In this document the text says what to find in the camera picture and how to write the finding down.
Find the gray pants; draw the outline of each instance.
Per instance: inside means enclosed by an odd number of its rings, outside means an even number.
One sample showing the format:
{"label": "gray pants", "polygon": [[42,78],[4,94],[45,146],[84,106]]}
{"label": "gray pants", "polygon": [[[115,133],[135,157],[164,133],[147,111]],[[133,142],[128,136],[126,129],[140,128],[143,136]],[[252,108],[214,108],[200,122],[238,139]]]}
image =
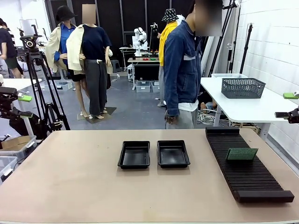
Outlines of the gray pants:
{"label": "gray pants", "polygon": [[97,60],[84,60],[87,88],[90,96],[89,112],[99,116],[105,108],[107,95],[107,67]]}
{"label": "gray pants", "polygon": [[164,67],[159,68],[160,106],[164,106]]}
{"label": "gray pants", "polygon": [[178,122],[175,125],[166,123],[166,129],[194,129],[197,124],[198,109],[193,112],[179,110]]}

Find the human hand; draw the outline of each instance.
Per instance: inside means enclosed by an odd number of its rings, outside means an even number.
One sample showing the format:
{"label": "human hand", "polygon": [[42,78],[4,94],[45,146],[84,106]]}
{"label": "human hand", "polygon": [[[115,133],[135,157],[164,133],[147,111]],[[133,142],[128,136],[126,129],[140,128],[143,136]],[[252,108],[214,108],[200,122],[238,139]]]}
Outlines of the human hand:
{"label": "human hand", "polygon": [[61,54],[60,56],[59,56],[61,59],[67,59],[67,54],[65,53],[65,54]]}
{"label": "human hand", "polygon": [[84,60],[85,59],[85,55],[84,54],[79,54],[79,59],[80,60]]}
{"label": "human hand", "polygon": [[106,64],[111,64],[110,58],[106,57]]}
{"label": "human hand", "polygon": [[177,124],[177,122],[178,122],[178,116],[169,116],[169,115],[167,114],[167,111],[166,111],[166,113],[165,113],[165,117],[164,117],[164,119],[165,119],[166,122],[167,122],[168,124],[170,124],[170,125],[175,125],[175,124]]}
{"label": "human hand", "polygon": [[0,55],[0,58],[2,58],[3,60],[6,60],[7,56],[6,55]]}

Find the yellow hoodie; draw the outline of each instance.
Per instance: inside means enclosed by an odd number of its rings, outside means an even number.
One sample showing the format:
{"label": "yellow hoodie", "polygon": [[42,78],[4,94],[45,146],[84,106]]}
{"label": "yellow hoodie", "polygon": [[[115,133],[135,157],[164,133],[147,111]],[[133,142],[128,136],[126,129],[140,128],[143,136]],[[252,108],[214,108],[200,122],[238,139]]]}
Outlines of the yellow hoodie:
{"label": "yellow hoodie", "polygon": [[164,46],[167,40],[168,35],[178,26],[176,21],[171,22],[166,25],[160,37],[160,46],[159,46],[159,60],[160,66],[164,66]]}

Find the ribbed black rack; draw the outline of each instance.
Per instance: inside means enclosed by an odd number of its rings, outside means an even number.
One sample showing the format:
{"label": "ribbed black rack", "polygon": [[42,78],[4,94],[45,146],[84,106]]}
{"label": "ribbed black rack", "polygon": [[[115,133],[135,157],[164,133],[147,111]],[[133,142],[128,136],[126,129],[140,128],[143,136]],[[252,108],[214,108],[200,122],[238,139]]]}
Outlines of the ribbed black rack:
{"label": "ribbed black rack", "polygon": [[227,161],[230,148],[250,148],[239,131],[237,127],[206,128],[206,137],[235,200],[241,203],[293,202],[292,192],[283,190],[257,156],[253,161]]}

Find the navy t-shirt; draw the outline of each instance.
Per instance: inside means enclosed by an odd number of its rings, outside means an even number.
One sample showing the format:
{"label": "navy t-shirt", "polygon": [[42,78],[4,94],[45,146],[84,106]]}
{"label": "navy t-shirt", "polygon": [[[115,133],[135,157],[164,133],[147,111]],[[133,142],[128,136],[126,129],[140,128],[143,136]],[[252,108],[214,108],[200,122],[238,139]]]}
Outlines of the navy t-shirt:
{"label": "navy t-shirt", "polygon": [[105,48],[112,46],[102,27],[83,25],[82,50],[86,59],[105,61]]}
{"label": "navy t-shirt", "polygon": [[2,43],[6,43],[7,53],[6,57],[17,57],[17,52],[15,51],[14,42],[9,34],[9,32],[4,29],[0,28],[0,51],[2,53]]}

